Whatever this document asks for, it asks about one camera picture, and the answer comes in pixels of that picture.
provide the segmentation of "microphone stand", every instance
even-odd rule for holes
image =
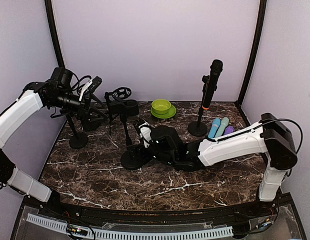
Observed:
[[[210,66],[210,76],[203,76],[202,81],[205,83],[203,87],[203,98],[201,100],[201,105],[198,111],[197,121],[193,121],[188,125],[188,132],[196,137],[204,136],[207,133],[207,126],[201,122],[204,110],[209,110],[211,100],[213,98],[214,92],[217,89],[217,81],[220,76],[223,63],[220,60],[215,59]]]

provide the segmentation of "green plate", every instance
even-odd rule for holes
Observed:
[[[151,114],[152,114],[153,116],[155,116],[155,117],[157,117],[157,118],[159,118],[159,119],[169,119],[169,118],[175,116],[177,110],[176,110],[176,108],[175,108],[174,105],[171,105],[170,109],[169,109],[168,112],[165,113],[165,114],[157,114],[157,113],[155,113],[155,112],[153,111],[153,108],[151,108],[150,112],[151,112]]]

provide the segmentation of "marble surface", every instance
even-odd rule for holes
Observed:
[[[138,117],[153,126],[176,128],[184,142],[199,138],[187,132],[197,119],[199,103],[173,102],[177,114],[171,119],[157,119],[150,114],[150,103],[140,103]],[[214,118],[228,117],[235,130],[245,127],[233,103],[212,103],[203,116],[208,129]],[[128,119],[130,137],[138,137],[133,121]],[[75,122],[79,131],[80,123]],[[172,167],[151,160],[138,170],[129,171],[120,165],[125,151],[123,125],[117,118],[109,135],[108,123],[86,132],[86,147],[69,147],[72,132],[65,125],[44,168],[41,182],[57,190],[62,202],[96,208],[136,211],[191,210],[229,206],[255,200],[265,164],[259,154],[246,155],[215,164],[195,172],[175,171]]]

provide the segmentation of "black metal frame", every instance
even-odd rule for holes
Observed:
[[[61,68],[65,68],[64,58],[63,58],[61,48],[60,48],[60,43],[58,39],[57,28],[56,28],[56,23],[55,23],[55,18],[54,18],[54,10],[53,10],[51,0],[45,0],[45,5],[46,5],[46,13],[47,13],[47,19],[48,19],[48,24],[49,24],[49,29],[50,29],[51,40],[53,41],[58,66]]]
[[[245,98],[245,95],[248,89],[249,81],[251,78],[251,74],[253,72],[255,60],[257,57],[257,52],[258,52],[258,47],[259,47],[259,42],[260,42],[261,32],[262,32],[263,23],[264,23],[265,12],[266,12],[266,3],[267,3],[267,0],[260,0],[260,3],[259,3],[259,10],[258,10],[258,17],[257,17],[254,40],[253,40],[253,44],[251,47],[251,52],[250,52],[249,61],[248,61],[245,77],[243,80],[243,84],[241,86],[238,100],[236,101],[236,105],[238,105],[239,107],[241,107],[241,105],[243,104],[243,101],[244,101],[244,98]]]
[[[278,199],[280,206],[290,204],[297,220],[300,235],[303,240],[306,239],[305,231],[301,224],[295,203],[290,193],[285,193]],[[133,224],[133,225],[180,225],[193,223],[213,222],[215,226],[228,225],[237,226],[247,224],[247,218],[238,217],[234,212],[238,209],[249,208],[254,202],[247,202],[232,206],[223,206],[215,208],[204,208],[197,210],[182,210],[182,211],[128,211],[128,210],[112,210],[94,207],[85,207],[62,203],[62,206],[67,209],[67,212],[82,222],[92,226],[102,226],[104,223],[118,223],[118,224]],[[24,201],[19,209],[17,219],[15,221],[11,240],[16,237],[20,218],[24,206],[29,206],[39,209],[39,214],[56,217],[51,211],[40,208],[38,201],[33,198],[24,198]]]

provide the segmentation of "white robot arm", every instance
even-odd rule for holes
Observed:
[[[84,133],[77,133],[75,128],[72,127],[71,115],[75,115],[81,120],[83,126],[87,126],[90,120],[94,120],[91,116],[92,113],[104,115],[90,106],[91,98],[84,96],[85,94],[92,94],[102,80],[99,77],[95,77],[93,80],[88,81],[83,87],[81,95],[78,96],[73,94],[75,89],[70,86],[72,76],[73,73],[65,68],[55,68],[51,78],[46,82],[29,83],[24,88],[22,95],[0,115],[0,189],[5,185],[9,185],[43,203],[56,199],[58,195],[56,191],[51,190],[18,169],[2,151],[2,148],[12,134],[42,107],[61,108],[61,114],[52,116],[52,118],[59,116],[67,117],[67,121],[70,123],[69,125],[74,133],[70,140],[70,146],[75,146],[73,148],[78,149],[86,145],[88,138]]]
[[[0,116],[0,182],[7,183],[26,195],[46,203],[51,195],[51,189],[18,169],[2,151],[11,135],[42,107],[39,94],[33,90],[26,90]]]
[[[153,158],[177,170],[195,171],[239,156],[265,153],[268,164],[258,197],[262,202],[271,202],[285,174],[296,164],[297,156],[290,130],[270,113],[263,114],[261,118],[261,121],[226,136],[187,144],[183,144],[172,127],[151,128],[139,119],[135,128],[141,137],[142,147]],[[135,149],[127,148],[133,161],[137,161]]]

